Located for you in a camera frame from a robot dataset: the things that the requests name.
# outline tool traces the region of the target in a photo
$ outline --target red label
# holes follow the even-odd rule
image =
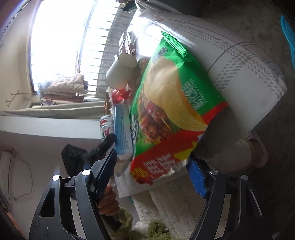
[[[109,132],[110,132],[110,127],[108,127],[108,129],[104,131],[104,134],[107,136]]]
[[[172,167],[180,166],[181,160],[188,157],[196,146],[198,136],[203,133],[180,130],[148,151],[135,156],[131,162],[131,175],[138,183],[152,184],[152,180],[168,173]]]

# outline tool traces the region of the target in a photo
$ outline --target floor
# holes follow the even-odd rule
[[[295,71],[282,33],[280,10],[269,0],[210,0],[202,18],[255,41],[280,67],[285,95],[255,127],[269,152],[269,163],[250,177],[260,192],[272,231],[282,231],[295,213]]]

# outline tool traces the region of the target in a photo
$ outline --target pink slipper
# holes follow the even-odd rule
[[[268,162],[268,152],[264,146],[264,144],[262,143],[260,137],[258,136],[258,134],[256,133],[256,131],[253,129],[249,132],[248,136],[246,137],[246,139],[249,140],[256,140],[260,146],[261,152],[262,152],[262,157],[261,160],[258,162],[253,163],[253,166],[256,168],[263,168],[267,162]]]

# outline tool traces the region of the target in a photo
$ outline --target beverage can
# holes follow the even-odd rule
[[[100,118],[99,125],[102,126],[104,124],[111,123],[114,124],[114,119],[110,115],[105,115]]]
[[[114,125],[113,124],[103,124],[100,127],[100,132],[101,132],[101,138],[104,140],[107,135],[110,133],[114,133]]]

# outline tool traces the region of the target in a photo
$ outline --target curtain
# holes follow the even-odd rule
[[[27,116],[59,119],[100,119],[104,115],[104,101],[70,103],[0,112],[1,116]]]

